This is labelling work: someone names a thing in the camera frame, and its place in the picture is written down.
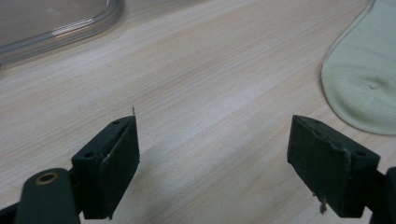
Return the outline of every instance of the table surface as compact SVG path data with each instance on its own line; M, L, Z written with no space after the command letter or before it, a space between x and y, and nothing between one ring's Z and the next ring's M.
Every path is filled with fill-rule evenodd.
M396 164L396 137L330 109L324 55L367 0L126 0L104 34L0 70L0 206L135 108L141 162L113 221L341 219L287 163L291 116L319 119Z

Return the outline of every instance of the white sock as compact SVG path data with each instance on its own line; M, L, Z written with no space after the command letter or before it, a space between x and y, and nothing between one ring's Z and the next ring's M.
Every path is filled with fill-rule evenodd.
M322 66L333 111L370 133L396 134L396 0L371 0Z

